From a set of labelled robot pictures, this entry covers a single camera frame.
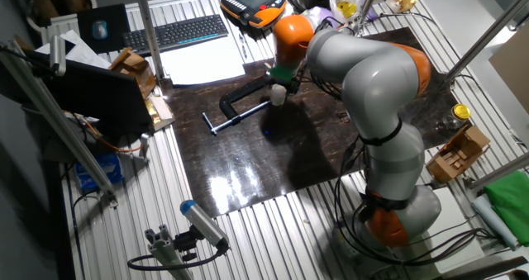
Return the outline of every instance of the green cloth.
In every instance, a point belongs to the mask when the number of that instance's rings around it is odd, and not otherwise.
[[[529,178],[516,171],[485,187],[493,209],[518,242],[529,246]]]

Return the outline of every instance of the wooden block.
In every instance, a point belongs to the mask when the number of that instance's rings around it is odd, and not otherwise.
[[[459,159],[460,157],[456,154],[452,156],[451,158],[447,159],[446,162],[448,163],[448,165],[452,165],[453,163],[457,162],[457,160]]]
[[[448,152],[446,154],[443,155],[443,159],[444,160],[448,160],[448,158],[452,157],[452,152]]]
[[[457,154],[462,158],[462,159],[467,159],[465,153],[463,153],[463,151],[461,150],[457,150]]]

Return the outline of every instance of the cardboard box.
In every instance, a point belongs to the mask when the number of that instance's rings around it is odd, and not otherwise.
[[[428,171],[440,183],[447,183],[487,152],[488,143],[490,140],[477,126],[465,126],[428,162]]]
[[[131,48],[123,49],[109,69],[136,77],[143,99],[146,99],[156,86],[155,76],[150,70],[149,63],[143,57],[131,52]]]

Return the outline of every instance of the blue cap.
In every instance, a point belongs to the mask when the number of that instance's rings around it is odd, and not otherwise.
[[[188,200],[184,201],[180,204],[180,211],[182,212],[182,215],[185,216],[185,214],[189,211],[189,209],[196,205],[197,203],[194,200]]]

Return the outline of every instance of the yellow bottle cap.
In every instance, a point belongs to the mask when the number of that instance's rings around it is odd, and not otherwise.
[[[454,113],[454,116],[456,116],[460,120],[467,120],[470,117],[470,109],[461,103],[456,104],[452,108],[452,112]]]

